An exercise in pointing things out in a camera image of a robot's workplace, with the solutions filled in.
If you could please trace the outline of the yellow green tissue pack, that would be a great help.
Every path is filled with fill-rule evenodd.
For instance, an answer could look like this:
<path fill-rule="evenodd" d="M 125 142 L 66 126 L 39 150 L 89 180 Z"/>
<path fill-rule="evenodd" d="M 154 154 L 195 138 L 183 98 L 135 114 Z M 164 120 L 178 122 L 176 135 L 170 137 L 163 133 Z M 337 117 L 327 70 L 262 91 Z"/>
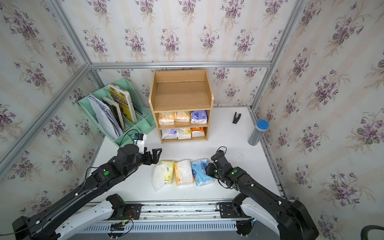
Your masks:
<path fill-rule="evenodd" d="M 152 174 L 152 184 L 155 192 L 165 185 L 172 185 L 174 182 L 174 161 L 159 161 Z"/>

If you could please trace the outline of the light blue tissue pack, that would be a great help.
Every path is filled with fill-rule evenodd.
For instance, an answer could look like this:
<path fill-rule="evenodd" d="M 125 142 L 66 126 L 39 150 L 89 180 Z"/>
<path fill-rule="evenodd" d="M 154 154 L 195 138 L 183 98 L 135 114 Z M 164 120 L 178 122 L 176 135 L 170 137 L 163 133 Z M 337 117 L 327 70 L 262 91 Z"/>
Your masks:
<path fill-rule="evenodd" d="M 208 159 L 199 159 L 191 162 L 193 177 L 198 187 L 206 186 L 214 182 L 214 179 L 206 173 L 208 164 Z"/>

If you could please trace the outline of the orange flower tissue pack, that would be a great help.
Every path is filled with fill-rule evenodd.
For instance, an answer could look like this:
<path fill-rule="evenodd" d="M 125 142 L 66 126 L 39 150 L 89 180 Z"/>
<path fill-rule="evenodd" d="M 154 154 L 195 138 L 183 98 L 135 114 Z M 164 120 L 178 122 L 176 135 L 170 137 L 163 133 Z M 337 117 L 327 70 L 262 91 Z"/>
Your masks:
<path fill-rule="evenodd" d="M 175 177 L 178 187 L 188 186 L 194 183 L 190 160 L 175 162 Z"/>

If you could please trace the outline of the purple bear tissue pack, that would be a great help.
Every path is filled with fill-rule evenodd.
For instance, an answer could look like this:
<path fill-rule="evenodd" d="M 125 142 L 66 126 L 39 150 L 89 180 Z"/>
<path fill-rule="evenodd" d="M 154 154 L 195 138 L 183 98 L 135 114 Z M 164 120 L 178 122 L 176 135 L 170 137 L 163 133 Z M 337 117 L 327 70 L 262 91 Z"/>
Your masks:
<path fill-rule="evenodd" d="M 191 124 L 207 124 L 208 115 L 206 110 L 191 111 Z"/>

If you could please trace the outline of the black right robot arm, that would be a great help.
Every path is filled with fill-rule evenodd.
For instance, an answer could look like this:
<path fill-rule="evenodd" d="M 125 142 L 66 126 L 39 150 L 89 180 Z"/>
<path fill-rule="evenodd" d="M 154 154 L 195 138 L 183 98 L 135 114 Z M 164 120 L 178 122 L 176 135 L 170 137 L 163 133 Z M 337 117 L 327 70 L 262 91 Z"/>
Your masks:
<path fill-rule="evenodd" d="M 319 230 L 300 201 L 284 199 L 259 184 L 245 170 L 232 167 L 220 149 L 211 160 L 206 167 L 207 175 L 239 192 L 232 200 L 236 216 L 263 223 L 281 240 L 317 239 Z"/>

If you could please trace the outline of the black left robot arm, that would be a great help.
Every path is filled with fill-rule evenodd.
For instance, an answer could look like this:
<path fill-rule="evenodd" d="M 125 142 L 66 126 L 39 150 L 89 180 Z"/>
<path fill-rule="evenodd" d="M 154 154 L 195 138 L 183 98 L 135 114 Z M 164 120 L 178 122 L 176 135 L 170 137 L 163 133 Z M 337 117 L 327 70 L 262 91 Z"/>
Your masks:
<path fill-rule="evenodd" d="M 107 197 L 95 210 L 73 215 L 96 197 L 123 182 L 141 165 L 159 162 L 162 149 L 144 150 L 134 144 L 119 148 L 117 155 L 105 164 L 94 168 L 93 172 L 77 188 L 31 217 L 21 216 L 12 223 L 17 240 L 64 240 L 75 235 L 94 222 L 108 219 L 113 212 L 125 206 L 117 194 Z"/>

